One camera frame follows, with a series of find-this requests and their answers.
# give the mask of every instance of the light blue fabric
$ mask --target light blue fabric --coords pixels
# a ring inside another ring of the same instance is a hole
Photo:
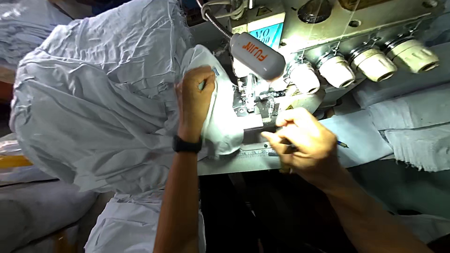
[[[56,27],[17,70],[10,127],[25,155],[82,191],[162,188],[189,41],[176,0],[134,0]]]

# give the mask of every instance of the label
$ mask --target label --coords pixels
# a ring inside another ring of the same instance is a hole
[[[214,73],[216,74],[216,77],[220,76],[219,72],[217,71],[216,67],[213,67],[212,70],[214,71]]]
[[[283,31],[283,23],[279,23],[273,26],[261,28],[249,32],[249,34],[257,38],[267,46],[277,50],[280,45],[281,32]]]
[[[253,52],[255,52],[255,50],[256,50],[253,57],[258,59],[260,62],[264,61],[266,59],[266,57],[268,56],[268,54],[264,55],[262,49],[255,46],[255,44],[253,44],[251,42],[247,43],[247,45],[243,45],[242,48],[247,50],[247,52],[249,52],[250,54],[253,54]]]

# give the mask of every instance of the yellow object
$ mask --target yellow object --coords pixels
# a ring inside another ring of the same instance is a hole
[[[33,165],[23,155],[0,156],[0,169]]]

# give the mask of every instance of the blue pen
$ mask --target blue pen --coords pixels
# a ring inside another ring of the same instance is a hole
[[[348,148],[348,149],[349,149],[349,147],[347,146],[347,144],[345,144],[345,143],[343,143],[343,142],[337,141],[337,144],[338,144],[339,146],[343,147],[343,148]]]

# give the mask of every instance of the wrist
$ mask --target wrist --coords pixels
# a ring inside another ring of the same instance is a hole
[[[202,132],[201,129],[195,130],[195,129],[189,129],[186,127],[179,127],[177,135],[185,142],[197,143],[200,140],[201,132]]]

